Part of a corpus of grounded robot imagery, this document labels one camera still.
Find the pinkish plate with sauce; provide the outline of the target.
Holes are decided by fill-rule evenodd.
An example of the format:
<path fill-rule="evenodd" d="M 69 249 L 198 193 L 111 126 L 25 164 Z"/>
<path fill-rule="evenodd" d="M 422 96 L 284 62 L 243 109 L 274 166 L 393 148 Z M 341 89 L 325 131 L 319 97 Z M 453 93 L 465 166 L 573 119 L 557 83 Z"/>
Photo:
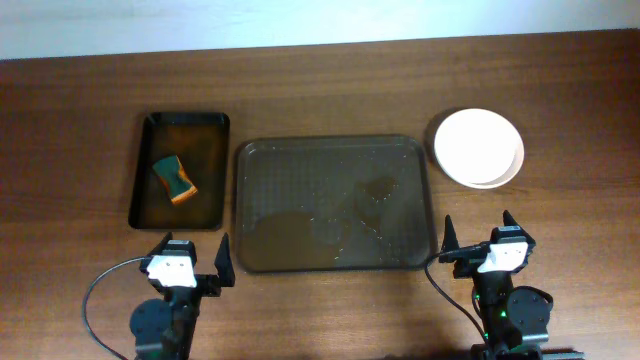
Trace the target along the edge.
<path fill-rule="evenodd" d="M 442 171 L 473 189 L 494 189 L 520 172 L 524 141 L 504 116 L 481 108 L 452 112 L 437 127 L 433 153 Z"/>

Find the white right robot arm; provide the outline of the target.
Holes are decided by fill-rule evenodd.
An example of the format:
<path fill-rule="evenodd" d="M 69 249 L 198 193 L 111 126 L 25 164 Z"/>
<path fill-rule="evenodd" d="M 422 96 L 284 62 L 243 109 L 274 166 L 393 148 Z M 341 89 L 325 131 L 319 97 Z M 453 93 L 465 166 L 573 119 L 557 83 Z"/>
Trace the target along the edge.
<path fill-rule="evenodd" d="M 540 346 L 549 340 L 553 297 L 513 284 L 512 276 L 528 265 L 536 242 L 509 212 L 502 217 L 489 240 L 462 247 L 447 215 L 438 261 L 454 265 L 454 278 L 473 281 L 472 304 L 482 321 L 483 342 L 471 347 L 472 359 L 540 359 Z"/>

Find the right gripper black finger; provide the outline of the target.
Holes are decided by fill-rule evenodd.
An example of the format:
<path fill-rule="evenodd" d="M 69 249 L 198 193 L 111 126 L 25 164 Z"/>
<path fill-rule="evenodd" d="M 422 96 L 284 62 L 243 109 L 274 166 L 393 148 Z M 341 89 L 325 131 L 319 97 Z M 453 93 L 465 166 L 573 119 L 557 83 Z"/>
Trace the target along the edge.
<path fill-rule="evenodd" d="M 515 218 L 508 210 L 503 211 L 502 220 L 504 227 L 519 227 L 519 223 L 515 220 Z"/>
<path fill-rule="evenodd" d="M 459 249 L 459 242 L 455 232 L 452 218 L 449 214 L 445 216 L 444 237 L 442 241 L 441 251 L 451 252 Z"/>

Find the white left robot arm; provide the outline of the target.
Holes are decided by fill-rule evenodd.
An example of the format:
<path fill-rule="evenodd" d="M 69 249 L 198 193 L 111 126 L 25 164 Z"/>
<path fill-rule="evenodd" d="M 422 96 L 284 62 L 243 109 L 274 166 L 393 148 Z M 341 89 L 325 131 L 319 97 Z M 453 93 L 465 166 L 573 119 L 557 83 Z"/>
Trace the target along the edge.
<path fill-rule="evenodd" d="M 218 248 L 215 274 L 197 274 L 196 262 L 195 244 L 177 240 L 172 233 L 167 233 L 142 260 L 141 273 L 162 297 L 143 302 L 130 317 L 138 359 L 187 359 L 201 300 L 218 297 L 224 288 L 235 285 L 228 235 L 222 237 Z"/>

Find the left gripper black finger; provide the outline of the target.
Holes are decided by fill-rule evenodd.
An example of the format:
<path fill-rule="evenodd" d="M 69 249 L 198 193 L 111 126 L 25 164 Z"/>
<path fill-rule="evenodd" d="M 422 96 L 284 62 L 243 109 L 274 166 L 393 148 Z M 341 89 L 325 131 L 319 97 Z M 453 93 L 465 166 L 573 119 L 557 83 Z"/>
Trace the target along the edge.
<path fill-rule="evenodd" d="M 220 287 L 233 287 L 235 285 L 236 275 L 231 259 L 230 239 L 227 233 L 221 239 L 214 260 L 214 267 L 217 270 Z"/>
<path fill-rule="evenodd" d="M 166 248 L 166 245 L 168 244 L 168 242 L 170 240 L 172 240 L 172 239 L 173 239 L 173 233 L 172 232 L 167 232 L 163 236 L 161 241 L 147 254 L 147 257 L 160 255 L 164 251 L 164 249 Z"/>

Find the green orange sponge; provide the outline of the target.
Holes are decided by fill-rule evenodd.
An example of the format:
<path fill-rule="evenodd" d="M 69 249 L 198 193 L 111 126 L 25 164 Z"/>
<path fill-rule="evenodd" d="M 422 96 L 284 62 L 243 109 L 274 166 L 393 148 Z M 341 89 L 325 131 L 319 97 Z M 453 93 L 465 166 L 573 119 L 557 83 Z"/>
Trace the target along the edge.
<path fill-rule="evenodd" d="M 197 187 L 186 174 L 177 155 L 156 161 L 152 170 L 165 187 L 173 205 L 178 205 L 198 193 Z"/>

